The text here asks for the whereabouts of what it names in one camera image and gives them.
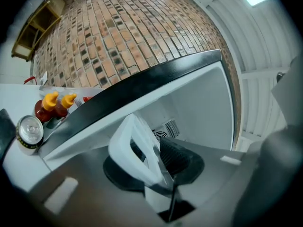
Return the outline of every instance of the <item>red object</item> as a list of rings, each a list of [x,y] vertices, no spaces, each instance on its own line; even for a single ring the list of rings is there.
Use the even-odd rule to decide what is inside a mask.
[[[41,122],[47,122],[52,118],[52,111],[45,110],[42,106],[42,100],[39,100],[35,105],[35,116]]]
[[[61,119],[67,116],[68,109],[63,107],[61,102],[57,102],[55,108],[52,111],[52,117],[55,119]]]
[[[27,82],[31,81],[32,79],[34,79],[34,80],[35,80],[36,85],[37,85],[37,80],[36,80],[36,78],[35,78],[35,77],[30,77],[30,78],[26,79],[26,80],[24,81],[24,83],[23,83],[23,84],[26,84]]]
[[[84,96],[83,97],[83,101],[86,103],[87,101],[89,101],[92,98],[92,96]]]

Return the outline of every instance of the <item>white sticker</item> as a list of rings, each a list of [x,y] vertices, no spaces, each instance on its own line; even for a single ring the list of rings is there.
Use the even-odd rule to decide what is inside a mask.
[[[47,71],[44,73],[43,77],[40,79],[40,85],[44,86],[47,82]]]
[[[230,164],[233,164],[233,165],[236,165],[236,166],[239,166],[241,164],[240,160],[237,160],[235,158],[231,158],[231,157],[228,157],[228,156],[224,156],[220,160],[225,161],[225,162],[230,163]]]
[[[45,201],[44,206],[55,215],[58,215],[77,186],[78,181],[76,179],[67,177]]]

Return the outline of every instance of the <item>wooden shelf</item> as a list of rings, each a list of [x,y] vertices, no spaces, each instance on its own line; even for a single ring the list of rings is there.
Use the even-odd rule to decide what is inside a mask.
[[[47,0],[28,18],[13,49],[12,57],[31,59],[42,37],[61,19],[65,0]]]

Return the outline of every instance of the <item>black edge trim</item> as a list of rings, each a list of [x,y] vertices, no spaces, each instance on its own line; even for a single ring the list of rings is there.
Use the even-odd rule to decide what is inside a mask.
[[[225,59],[221,58],[221,63],[223,65],[223,69],[225,71],[225,75],[227,77],[227,81],[228,81],[228,84],[229,84],[229,88],[230,88],[230,91],[231,91],[231,96],[232,96],[232,107],[233,107],[233,137],[232,137],[232,148],[234,147],[234,143],[235,143],[235,137],[236,137],[236,130],[237,130],[237,119],[238,119],[238,116],[237,116],[237,105],[236,105],[236,93],[235,93],[235,88],[234,88],[234,85],[232,83],[232,77],[231,77],[231,74],[228,70],[228,66],[225,62]]]
[[[112,85],[69,115],[39,149],[39,156],[44,158],[75,134],[128,103],[221,59],[219,49],[199,52],[156,65]]]

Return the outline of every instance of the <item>yellow bottle cap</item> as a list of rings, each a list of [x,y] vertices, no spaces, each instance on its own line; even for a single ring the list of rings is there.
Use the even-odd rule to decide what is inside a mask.
[[[62,100],[61,104],[65,108],[69,108],[74,104],[74,99],[76,98],[77,94],[73,93],[71,95],[65,95]]]
[[[53,93],[46,94],[42,100],[42,106],[47,111],[52,111],[57,103],[58,92],[54,91]]]

